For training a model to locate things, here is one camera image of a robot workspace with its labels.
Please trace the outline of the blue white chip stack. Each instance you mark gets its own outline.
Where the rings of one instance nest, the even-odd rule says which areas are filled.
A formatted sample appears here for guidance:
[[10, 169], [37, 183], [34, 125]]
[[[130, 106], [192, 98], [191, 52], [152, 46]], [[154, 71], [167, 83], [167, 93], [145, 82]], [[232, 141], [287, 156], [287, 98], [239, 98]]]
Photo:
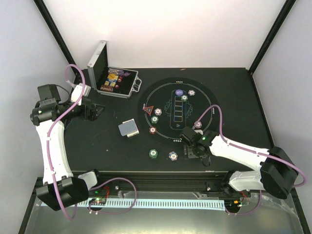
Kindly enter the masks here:
[[175, 160], [177, 160], [177, 158], [178, 158], [178, 156], [177, 156], [176, 152], [170, 152], [169, 153], [169, 159], [171, 161], [175, 161]]

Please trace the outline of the blue backed card deck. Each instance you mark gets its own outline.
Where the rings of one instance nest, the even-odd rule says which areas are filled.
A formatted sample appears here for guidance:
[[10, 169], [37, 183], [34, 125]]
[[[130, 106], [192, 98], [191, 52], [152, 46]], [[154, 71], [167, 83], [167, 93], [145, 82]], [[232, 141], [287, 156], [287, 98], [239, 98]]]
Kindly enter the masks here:
[[128, 138], [139, 134], [138, 127], [134, 119], [122, 122], [118, 125], [119, 132], [121, 136], [127, 136]]

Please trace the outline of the green poker chip stack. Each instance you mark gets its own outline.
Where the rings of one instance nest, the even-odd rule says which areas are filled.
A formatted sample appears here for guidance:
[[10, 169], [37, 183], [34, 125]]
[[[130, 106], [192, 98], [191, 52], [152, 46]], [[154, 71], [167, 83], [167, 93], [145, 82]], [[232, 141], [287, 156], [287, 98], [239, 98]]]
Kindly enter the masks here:
[[150, 157], [150, 158], [155, 159], [155, 158], [157, 158], [157, 156], [158, 156], [158, 152], [157, 152], [156, 149], [151, 149], [151, 150], [149, 151], [149, 157]]

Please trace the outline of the brown chip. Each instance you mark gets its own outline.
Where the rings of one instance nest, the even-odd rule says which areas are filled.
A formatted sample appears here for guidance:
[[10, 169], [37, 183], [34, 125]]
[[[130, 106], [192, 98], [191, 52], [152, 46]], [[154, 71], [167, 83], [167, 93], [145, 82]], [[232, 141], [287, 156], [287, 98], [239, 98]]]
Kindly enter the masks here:
[[149, 129], [150, 134], [155, 134], [156, 132], [157, 132], [156, 127], [150, 127], [150, 129]]

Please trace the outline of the blue white chip top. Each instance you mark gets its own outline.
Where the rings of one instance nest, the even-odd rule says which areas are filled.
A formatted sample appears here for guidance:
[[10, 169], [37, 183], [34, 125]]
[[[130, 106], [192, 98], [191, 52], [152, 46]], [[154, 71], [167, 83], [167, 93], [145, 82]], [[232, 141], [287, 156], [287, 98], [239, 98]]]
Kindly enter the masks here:
[[189, 91], [188, 91], [188, 94], [189, 94], [190, 96], [194, 96], [194, 95], [195, 95], [195, 91], [194, 91], [194, 90], [189, 90]]

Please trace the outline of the purple small blind button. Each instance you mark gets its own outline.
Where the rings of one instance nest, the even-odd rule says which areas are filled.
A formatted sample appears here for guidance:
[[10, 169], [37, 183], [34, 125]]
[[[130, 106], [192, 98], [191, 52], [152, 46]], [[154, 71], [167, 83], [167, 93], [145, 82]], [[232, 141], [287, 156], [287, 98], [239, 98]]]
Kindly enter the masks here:
[[180, 97], [180, 96], [184, 95], [184, 91], [183, 91], [183, 90], [180, 90], [180, 89], [177, 89], [177, 90], [175, 91], [175, 95], [178, 96], [178, 97]]

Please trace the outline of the red triangular all-in marker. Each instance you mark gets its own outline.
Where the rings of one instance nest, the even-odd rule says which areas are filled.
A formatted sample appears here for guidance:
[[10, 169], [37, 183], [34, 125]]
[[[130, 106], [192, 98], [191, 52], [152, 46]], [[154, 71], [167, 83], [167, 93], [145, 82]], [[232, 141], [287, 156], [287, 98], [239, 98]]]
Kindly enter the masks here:
[[148, 107], [144, 107], [143, 111], [148, 114], [149, 116], [151, 116], [152, 112], [153, 112], [154, 106], [148, 106]]

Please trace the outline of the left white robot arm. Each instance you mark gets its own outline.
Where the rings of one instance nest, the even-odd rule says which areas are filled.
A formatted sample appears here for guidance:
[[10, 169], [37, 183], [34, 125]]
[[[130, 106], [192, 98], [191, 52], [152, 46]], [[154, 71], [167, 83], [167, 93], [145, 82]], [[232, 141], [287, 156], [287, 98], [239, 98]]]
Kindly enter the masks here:
[[65, 149], [67, 122], [75, 117], [95, 121], [105, 110], [105, 106], [88, 99], [90, 90], [90, 86], [80, 83], [75, 86], [69, 99], [61, 102], [57, 85], [38, 87], [40, 100], [35, 104], [30, 120], [40, 138], [44, 175], [43, 186], [37, 188], [36, 193], [54, 211], [85, 201], [89, 191], [95, 195], [104, 191], [105, 183], [97, 178], [97, 170], [74, 177]]

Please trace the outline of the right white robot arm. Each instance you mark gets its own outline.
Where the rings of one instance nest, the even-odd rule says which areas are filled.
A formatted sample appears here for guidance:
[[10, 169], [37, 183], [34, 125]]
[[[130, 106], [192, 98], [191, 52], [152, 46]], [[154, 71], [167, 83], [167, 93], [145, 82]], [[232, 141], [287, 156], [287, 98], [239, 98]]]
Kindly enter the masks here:
[[221, 189], [226, 196], [234, 196], [243, 190], [260, 190], [286, 199], [299, 174], [285, 151], [279, 147], [256, 148], [210, 130], [201, 134], [191, 127], [184, 128], [180, 138], [197, 157], [222, 157], [250, 169], [247, 172], [235, 171], [222, 183]]

